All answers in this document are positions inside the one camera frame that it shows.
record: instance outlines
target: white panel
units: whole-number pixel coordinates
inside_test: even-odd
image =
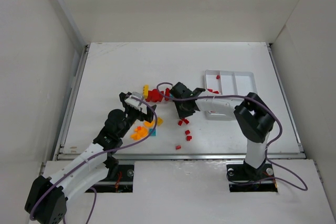
[[[297,1],[65,0],[90,42],[273,42]]]
[[[300,0],[274,53],[303,146],[318,162],[336,215],[335,17],[335,0]]]
[[[265,43],[103,43],[91,44],[88,59],[72,115],[64,153],[81,153],[98,135],[108,113],[120,108],[120,92],[150,90],[163,81],[181,81],[194,90],[204,87],[206,69],[248,71],[255,76],[258,94],[283,124],[283,136],[270,153],[299,152],[284,99]],[[177,125],[175,106],[157,103],[164,123],[156,137],[118,153],[129,154],[207,154],[245,153],[246,138],[236,121],[209,121],[203,112],[190,117],[190,124]],[[134,127],[143,125],[136,122]],[[124,145],[134,143],[132,130],[123,138]],[[193,140],[186,142],[190,130]],[[278,134],[275,125],[270,139]]]
[[[90,222],[335,224],[313,161],[278,163],[298,173],[309,190],[278,182],[279,193],[230,193],[224,161],[136,162],[133,193],[98,194]],[[46,176],[66,164],[48,162]],[[274,171],[299,185],[290,173]],[[92,201],[93,194],[79,197],[68,208],[67,223],[85,223]]]
[[[0,161],[41,161],[74,49],[48,0],[0,0],[0,10]]]

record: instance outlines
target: white tray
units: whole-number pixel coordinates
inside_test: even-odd
[[[256,82],[252,72],[234,72],[223,70],[205,71],[205,88],[218,91],[220,94],[239,94],[247,95],[249,92],[257,93]],[[241,99],[228,99],[234,107],[241,104]],[[205,115],[210,120],[232,120],[232,118],[219,113],[206,111]]]

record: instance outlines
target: white tabletop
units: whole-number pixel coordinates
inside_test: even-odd
[[[308,191],[277,182],[278,193],[230,193],[224,161],[138,161],[133,193],[98,194],[90,223],[335,224],[314,162],[277,163],[301,176]],[[66,164],[47,162],[44,176]],[[302,186],[287,171],[274,166],[274,172]],[[83,194],[67,206],[67,223],[85,223],[92,202],[92,193]]]
[[[132,42],[93,43],[90,46],[64,153],[81,153],[97,136],[108,113],[122,109],[120,92],[154,89],[159,82],[184,83],[191,90],[204,87],[205,70],[249,71],[257,92],[280,119],[283,135],[269,153],[298,153],[299,147],[274,67],[263,42]],[[156,136],[118,154],[239,154],[246,152],[246,138],[236,121],[209,121],[203,112],[189,117],[189,125],[177,125],[172,102],[157,103],[164,123]],[[136,122],[134,127],[142,125]],[[190,130],[193,139],[185,140]],[[133,143],[131,129],[124,145]],[[270,138],[278,134],[275,125]]]

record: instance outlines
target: yellow block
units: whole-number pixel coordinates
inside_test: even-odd
[[[149,123],[147,121],[144,121],[143,125],[145,125],[147,128],[150,128],[150,127],[152,127],[154,125],[154,122],[155,122],[154,120],[151,123]]]
[[[143,89],[142,89],[142,93],[143,93],[143,96],[145,97],[145,99],[147,99],[147,97],[148,97],[148,88],[149,88],[149,86],[145,85],[145,86],[143,86]]]
[[[134,131],[135,133],[131,135],[131,138],[136,141],[148,135],[148,130],[145,127],[138,126]]]
[[[158,124],[158,126],[160,126],[161,124],[163,124],[163,119],[162,118],[157,118],[157,124]]]

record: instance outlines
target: red block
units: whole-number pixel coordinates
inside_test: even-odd
[[[152,91],[148,91],[148,96],[146,98],[146,102],[150,102],[152,100]]]
[[[186,118],[182,119],[182,121],[185,122],[186,124],[189,124],[189,121]]]
[[[162,102],[163,96],[159,94],[159,102]]]
[[[166,88],[166,93],[164,94],[166,97],[170,96],[170,89]]]
[[[157,89],[152,90],[152,102],[158,102],[160,99],[160,94]]]

